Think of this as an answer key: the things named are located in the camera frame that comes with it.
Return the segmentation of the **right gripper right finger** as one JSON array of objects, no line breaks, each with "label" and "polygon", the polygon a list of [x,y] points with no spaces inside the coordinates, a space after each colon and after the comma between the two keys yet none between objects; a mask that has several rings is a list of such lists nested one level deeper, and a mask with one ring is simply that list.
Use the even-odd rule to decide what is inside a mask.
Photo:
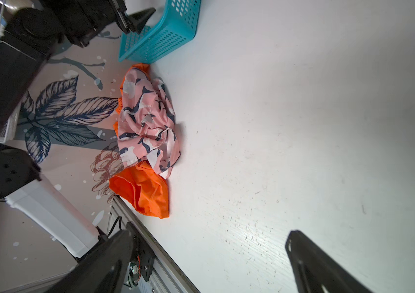
[{"label": "right gripper right finger", "polygon": [[371,293],[303,232],[291,231],[285,250],[299,293]]}]

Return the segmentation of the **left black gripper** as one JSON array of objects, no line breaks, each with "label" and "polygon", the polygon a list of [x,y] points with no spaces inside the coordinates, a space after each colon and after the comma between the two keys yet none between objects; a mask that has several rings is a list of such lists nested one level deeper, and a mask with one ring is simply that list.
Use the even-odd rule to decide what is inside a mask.
[{"label": "left black gripper", "polygon": [[123,34],[140,34],[156,12],[150,7],[128,14],[124,1],[50,0],[43,1],[42,6],[54,14],[69,42],[82,48],[113,23]]}]

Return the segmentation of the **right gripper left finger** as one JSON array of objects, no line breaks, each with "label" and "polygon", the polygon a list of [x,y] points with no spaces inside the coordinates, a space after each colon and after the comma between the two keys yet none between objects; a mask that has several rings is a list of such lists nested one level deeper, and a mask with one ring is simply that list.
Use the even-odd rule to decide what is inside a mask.
[{"label": "right gripper left finger", "polygon": [[119,293],[134,250],[133,235],[121,230],[50,287],[49,293]]}]

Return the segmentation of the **pink patterned garment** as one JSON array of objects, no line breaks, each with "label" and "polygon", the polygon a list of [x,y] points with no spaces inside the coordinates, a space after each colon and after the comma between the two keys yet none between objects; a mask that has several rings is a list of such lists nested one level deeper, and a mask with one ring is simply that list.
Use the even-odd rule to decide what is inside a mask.
[{"label": "pink patterned garment", "polygon": [[176,114],[165,83],[150,77],[150,66],[138,63],[126,73],[115,124],[120,159],[125,167],[146,161],[167,179],[181,155]]}]

